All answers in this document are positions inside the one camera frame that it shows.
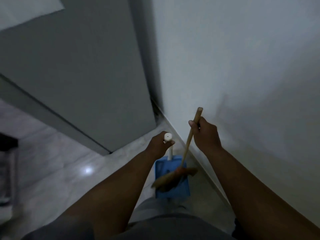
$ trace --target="hand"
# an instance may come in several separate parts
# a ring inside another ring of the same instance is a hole
[[[168,141],[167,143],[163,142],[166,133],[166,131],[162,131],[160,134],[152,137],[149,145],[145,149],[145,152],[154,158],[154,160],[163,157],[167,149],[175,143],[174,141]]]
[[[190,120],[189,125],[193,131],[194,142],[204,153],[208,154],[212,150],[221,150],[221,141],[215,125],[208,123],[204,117],[199,120],[200,129],[194,121]]]

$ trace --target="person's right arm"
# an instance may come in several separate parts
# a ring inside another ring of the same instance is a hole
[[[232,209],[253,239],[320,239],[320,229],[264,185],[221,146],[217,127],[201,117],[189,124]]]

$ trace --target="clothing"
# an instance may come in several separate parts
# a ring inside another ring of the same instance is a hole
[[[202,219],[192,216],[185,207],[175,206],[173,201],[166,199],[147,199],[134,210],[129,221],[131,228],[111,239],[234,239]],[[94,232],[90,223],[63,216],[23,238],[31,239],[94,240]]]

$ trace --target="person's left arm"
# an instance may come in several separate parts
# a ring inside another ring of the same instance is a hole
[[[154,136],[143,152],[94,186],[62,216],[76,216],[89,221],[93,225],[95,239],[123,232],[154,162],[174,144],[174,141],[163,142],[165,133]]]

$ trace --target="person's left hand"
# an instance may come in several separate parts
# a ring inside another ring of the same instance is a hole
[[[167,143],[163,142],[166,133],[166,131],[162,131],[160,134],[152,137],[149,145],[145,149],[145,152],[148,153],[154,160],[163,157],[167,149],[175,143],[173,140],[168,141]]]

